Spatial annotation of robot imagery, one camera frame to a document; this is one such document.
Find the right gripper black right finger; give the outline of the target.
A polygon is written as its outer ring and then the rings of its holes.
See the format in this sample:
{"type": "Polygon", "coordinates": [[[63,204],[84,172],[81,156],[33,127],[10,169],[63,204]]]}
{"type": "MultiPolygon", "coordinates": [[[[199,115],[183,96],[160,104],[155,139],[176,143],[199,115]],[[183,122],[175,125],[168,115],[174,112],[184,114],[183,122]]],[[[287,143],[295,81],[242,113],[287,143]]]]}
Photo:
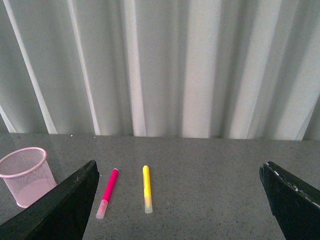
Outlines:
{"type": "Polygon", "coordinates": [[[272,215],[287,240],[320,238],[320,191],[272,161],[259,169],[272,215]]]}

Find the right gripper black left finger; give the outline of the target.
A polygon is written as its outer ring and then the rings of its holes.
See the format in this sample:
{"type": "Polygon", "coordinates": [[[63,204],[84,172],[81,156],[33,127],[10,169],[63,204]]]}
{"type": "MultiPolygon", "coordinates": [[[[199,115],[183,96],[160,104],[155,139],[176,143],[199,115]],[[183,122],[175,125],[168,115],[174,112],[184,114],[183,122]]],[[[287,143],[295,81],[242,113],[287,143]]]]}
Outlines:
{"type": "Polygon", "coordinates": [[[81,240],[99,183],[90,160],[31,206],[0,226],[2,240],[81,240]]]}

